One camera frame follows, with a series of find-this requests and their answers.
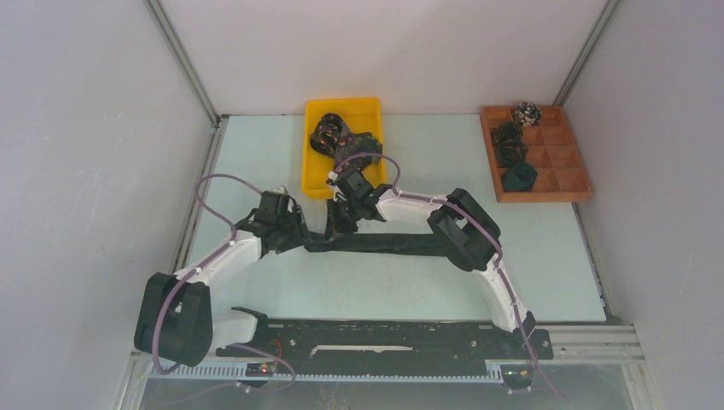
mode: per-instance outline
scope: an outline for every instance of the patterned cloth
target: patterned cloth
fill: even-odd
[[[361,132],[355,134],[349,129],[344,120],[337,114],[322,115],[322,119],[312,132],[309,144],[319,154],[335,160],[335,168],[349,156],[360,152],[382,153],[382,144],[371,133]],[[379,162],[379,158],[355,158],[342,167],[356,167],[360,171],[372,163]]]

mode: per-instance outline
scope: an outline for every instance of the metal frame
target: metal frame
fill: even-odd
[[[206,93],[198,73],[194,69],[188,54],[186,53],[178,35],[175,32],[172,23],[168,19],[166,11],[163,9],[160,0],[144,0],[149,7],[149,12],[153,15],[159,28],[168,42],[174,57],[178,61],[184,76],[190,82],[196,95],[198,96],[204,110],[209,119],[215,125],[213,135],[209,138],[208,146],[205,151],[200,175],[210,173],[216,163],[216,159],[223,141],[228,116],[220,117],[213,107],[211,100]],[[568,76],[563,82],[553,105],[563,105],[573,90],[577,80],[581,76],[583,68],[590,60],[605,29],[610,24],[615,12],[621,5],[622,0],[609,0],[604,6],[601,15],[596,24],[588,35],[580,54],[576,58],[573,67],[570,69]],[[203,187],[201,194],[207,194],[207,187]],[[581,235],[586,243],[587,253],[591,261],[592,270],[596,275],[599,283],[599,290],[607,317],[608,325],[582,324],[582,325],[554,325],[539,324],[540,328],[550,332],[551,343],[554,351],[552,360],[542,360],[544,364],[558,365],[620,365],[623,376],[626,380],[628,393],[631,398],[633,410],[654,410],[663,408],[656,388],[651,381],[651,374],[645,365],[643,351],[639,345],[639,339],[636,336],[635,329],[632,325],[611,325],[616,322],[613,316],[613,308],[606,298],[607,287],[606,282],[599,276],[593,257],[593,250],[587,240],[586,231],[581,221],[578,207],[574,204],[574,211],[581,227]],[[172,270],[178,270],[185,266],[191,245],[196,234],[196,226],[200,217],[200,206],[194,201],[193,197],[187,209],[186,218],[184,220],[184,230],[178,240],[178,250],[173,258]],[[212,363],[212,367],[221,369],[214,374],[203,374],[205,372],[189,372],[185,375],[169,375],[172,378],[197,378],[197,379],[221,379],[227,378],[229,375],[237,375],[236,367],[239,363],[243,363],[244,359],[236,358],[220,358],[215,354],[207,357],[207,362]],[[526,360],[490,360],[490,366],[500,366],[509,364],[527,364]],[[119,394],[116,398],[116,410],[138,410],[141,407],[143,392],[149,378],[156,375],[152,371],[150,357],[147,354],[138,352],[131,353],[126,366],[126,372],[120,386]],[[328,377],[315,375],[309,378],[310,381],[330,380]]]

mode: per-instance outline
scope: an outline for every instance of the white wall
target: white wall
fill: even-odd
[[[385,113],[555,98],[605,0],[165,1],[214,106],[301,114],[377,96]]]
[[[614,307],[671,409],[724,402],[724,3],[625,2],[566,104]]]
[[[111,408],[210,128],[140,0],[3,2],[0,408]]]

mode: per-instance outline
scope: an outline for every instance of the yellow plastic tray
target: yellow plastic tray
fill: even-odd
[[[335,113],[342,117],[352,132],[371,132],[384,144],[382,137],[382,112],[380,100],[375,97],[343,98],[336,100],[311,100],[304,113],[304,149],[301,157],[301,191],[312,199],[330,199],[332,190],[327,178],[334,166],[334,160],[319,154],[309,145],[309,138],[322,115]],[[387,170],[380,160],[362,172],[372,186],[387,182]]]

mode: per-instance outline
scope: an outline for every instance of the purple cable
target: purple cable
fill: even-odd
[[[232,346],[232,347],[235,347],[235,348],[244,349],[244,350],[247,350],[247,351],[249,351],[249,352],[258,354],[258,355],[260,355],[260,356],[264,356],[264,357],[266,357],[267,359],[272,359],[272,360],[274,360],[274,361],[276,361],[276,362],[278,362],[278,363],[281,363],[282,365],[284,365],[284,367],[286,367],[286,368],[289,370],[289,373],[291,373],[291,375],[292,375],[291,380],[289,380],[289,382],[286,383],[284,386],[267,388],[267,389],[265,389],[265,388],[259,388],[259,387],[247,386],[246,384],[241,384],[241,382],[230,382],[230,383],[216,384],[216,385],[214,385],[214,386],[209,387],[208,389],[204,389],[204,390],[202,390],[202,391],[200,391],[200,392],[198,392],[198,393],[195,393],[195,394],[190,395],[190,396],[188,396],[188,397],[185,397],[185,398],[183,398],[183,399],[179,399],[179,400],[175,400],[175,401],[157,402],[156,404],[160,404],[160,405],[162,405],[162,406],[175,406],[175,405],[177,405],[177,404],[181,404],[181,403],[185,403],[185,402],[187,402],[187,401],[192,401],[192,400],[194,400],[194,399],[197,399],[197,398],[201,397],[202,395],[205,395],[206,393],[211,393],[211,392],[214,391],[214,390],[224,389],[224,388],[227,388],[227,387],[241,387],[241,386],[243,385],[245,389],[249,389],[249,390],[263,391],[263,392],[273,392],[273,391],[286,390],[286,389],[288,389],[289,387],[291,387],[292,384],[294,384],[294,382],[295,382],[295,380],[296,380],[296,372],[295,372],[294,368],[293,368],[286,360],[282,359],[281,357],[275,356],[274,354],[269,354],[269,353],[267,353],[267,352],[265,352],[265,351],[258,350],[257,348],[252,348],[252,347],[250,347],[250,346],[247,346],[247,345],[241,344],[241,343],[234,343],[234,344],[230,344],[229,346]]]
[[[194,197],[199,202],[199,204],[206,209],[209,213],[211,213],[213,216],[219,218],[220,220],[223,220],[230,228],[231,228],[231,239],[233,240],[236,238],[236,227],[234,226],[234,223],[231,222],[228,218],[226,218],[224,215],[220,214],[219,212],[215,211],[211,207],[209,207],[206,202],[204,202],[203,198],[201,198],[201,185],[212,178],[228,178],[228,179],[234,179],[235,181],[238,181],[244,185],[246,185],[251,190],[255,191],[256,193],[261,195],[261,190],[249,182],[239,178],[235,177],[234,175],[229,175],[228,173],[210,173],[208,175],[205,175],[201,177],[198,182],[196,182],[196,186],[194,187]],[[159,339],[161,338],[161,328],[163,327],[163,321],[166,318],[166,314],[168,313],[168,309],[171,306],[171,303],[173,301],[173,298],[177,295],[177,293],[181,290],[181,287],[184,286],[184,284],[191,279],[192,276],[197,274],[201,269],[203,269],[209,262],[213,261],[217,256],[221,255],[222,252],[227,250],[231,244],[229,242],[224,242],[218,249],[214,250],[212,254],[207,256],[203,261],[199,262],[196,265],[195,269],[189,270],[188,273],[186,273],[174,286],[171,288],[171,291],[168,292],[168,296],[166,296],[166,299],[163,301],[163,304],[161,305],[161,310],[159,311],[158,318],[156,319],[156,325],[154,327],[154,337],[151,340],[151,358],[154,362],[154,369],[159,374],[170,374],[174,370],[176,370],[179,366],[178,363],[174,364],[173,366],[164,369],[161,365],[161,360],[159,359]]]
[[[454,203],[450,203],[445,200],[432,198],[429,196],[421,196],[421,195],[414,195],[414,194],[407,194],[405,192],[399,192],[397,190],[397,182],[400,180],[400,165],[395,161],[394,159],[390,158],[387,155],[384,154],[377,154],[377,153],[371,153],[371,152],[362,152],[359,154],[351,155],[348,158],[346,158],[344,161],[342,161],[337,168],[335,168],[335,172],[338,173],[339,170],[342,168],[344,164],[347,162],[355,159],[360,158],[363,156],[373,156],[376,158],[383,158],[387,161],[392,162],[394,165],[394,168],[397,170],[397,175],[394,176],[394,180],[392,182],[392,192],[399,197],[402,198],[409,198],[414,199],[418,201],[423,202],[429,202],[432,201],[434,203],[439,203],[440,205],[444,205],[453,211],[460,214],[463,218],[465,218],[468,222],[470,222],[480,233],[490,242],[490,244],[493,245],[495,248],[495,252],[498,254],[498,257],[493,261],[493,267],[495,268],[495,272],[500,276],[500,280],[503,281],[503,285],[505,286],[505,290],[508,292],[508,296],[511,298],[511,305],[513,306],[513,313],[516,317],[516,323],[518,325],[518,330],[523,335],[523,342],[525,343],[525,347],[528,350],[528,354],[530,355],[530,359],[533,361],[534,368],[539,370],[540,376],[543,377],[543,379],[548,384],[548,387],[551,389],[551,391],[557,395],[558,397],[568,400],[568,397],[561,393],[558,389],[556,389],[556,386],[551,382],[551,379],[548,378],[548,375],[546,375],[546,372],[543,371],[543,368],[540,367],[540,364],[538,362],[538,356],[536,356],[535,351],[533,349],[533,346],[530,344],[530,341],[528,340],[528,335],[526,334],[525,328],[523,327],[523,320],[521,319],[520,312],[518,311],[518,305],[517,305],[517,299],[516,294],[513,292],[513,288],[511,287],[510,282],[508,281],[508,278],[505,276],[505,272],[503,272],[503,269],[500,267],[500,262],[503,260],[503,249],[500,247],[500,243],[493,238],[493,235],[490,234],[490,232],[486,231],[485,228],[482,227],[473,217],[471,217],[468,213],[466,213],[463,209],[455,205]]]

